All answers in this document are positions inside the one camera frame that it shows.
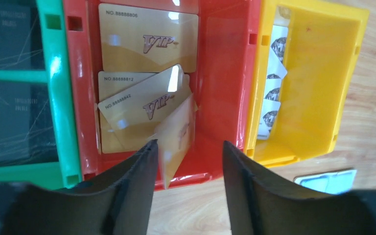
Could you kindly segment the beige card holder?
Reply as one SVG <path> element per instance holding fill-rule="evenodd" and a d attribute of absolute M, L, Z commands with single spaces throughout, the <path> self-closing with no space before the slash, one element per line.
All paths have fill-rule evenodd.
<path fill-rule="evenodd" d="M 352 189 L 356 174 L 356 169 L 342 169 L 298 176 L 294 183 L 323 193 L 342 194 Z"/>

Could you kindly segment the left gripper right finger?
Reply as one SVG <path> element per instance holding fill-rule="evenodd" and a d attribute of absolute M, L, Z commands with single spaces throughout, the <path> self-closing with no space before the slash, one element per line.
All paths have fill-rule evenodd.
<path fill-rule="evenodd" d="M 291 182 L 223 142 L 234 235 L 376 235 L 376 189 L 333 195 Z"/>

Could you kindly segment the black credit card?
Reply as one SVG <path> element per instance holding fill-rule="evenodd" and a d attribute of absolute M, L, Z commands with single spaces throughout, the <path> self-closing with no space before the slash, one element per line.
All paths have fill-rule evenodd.
<path fill-rule="evenodd" d="M 0 0 L 0 70 L 44 70 L 37 3 Z"/>

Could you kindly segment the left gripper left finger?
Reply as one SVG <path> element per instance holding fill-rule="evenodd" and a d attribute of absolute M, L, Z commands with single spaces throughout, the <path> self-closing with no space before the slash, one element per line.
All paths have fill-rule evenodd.
<path fill-rule="evenodd" d="M 73 188 L 0 182 L 0 235 L 144 235 L 157 170 L 158 144 L 151 140 Z"/>

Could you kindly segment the gold credit card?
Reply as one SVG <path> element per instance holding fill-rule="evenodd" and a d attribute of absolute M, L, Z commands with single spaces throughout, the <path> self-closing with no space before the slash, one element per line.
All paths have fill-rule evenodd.
<path fill-rule="evenodd" d="M 195 112 L 196 104 L 191 94 L 155 128 L 152 138 L 158 144 L 159 169 L 164 189 L 169 188 L 194 141 Z"/>
<path fill-rule="evenodd" d="M 115 130 L 161 122 L 190 96 L 189 81 L 176 64 L 107 98 L 98 108 Z"/>

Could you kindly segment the white credit card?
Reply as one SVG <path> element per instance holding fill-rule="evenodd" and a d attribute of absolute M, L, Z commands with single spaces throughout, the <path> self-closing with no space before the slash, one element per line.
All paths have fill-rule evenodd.
<path fill-rule="evenodd" d="M 283 79 L 287 70 L 283 65 L 284 53 L 286 48 L 286 39 L 288 35 L 288 28 L 284 26 L 274 25 L 272 28 L 267 78 Z"/>

